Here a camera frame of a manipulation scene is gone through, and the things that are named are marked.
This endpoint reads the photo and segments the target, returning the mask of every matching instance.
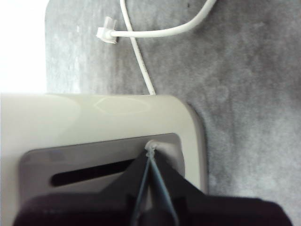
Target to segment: floor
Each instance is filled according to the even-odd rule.
[[[205,0],[128,0],[134,30],[192,19]],[[96,38],[104,17],[125,30],[119,1],[50,0],[47,89],[148,94],[130,40]],[[301,225],[301,1],[218,0],[202,25],[139,39],[158,94],[191,104],[206,129],[214,195],[279,203]]]

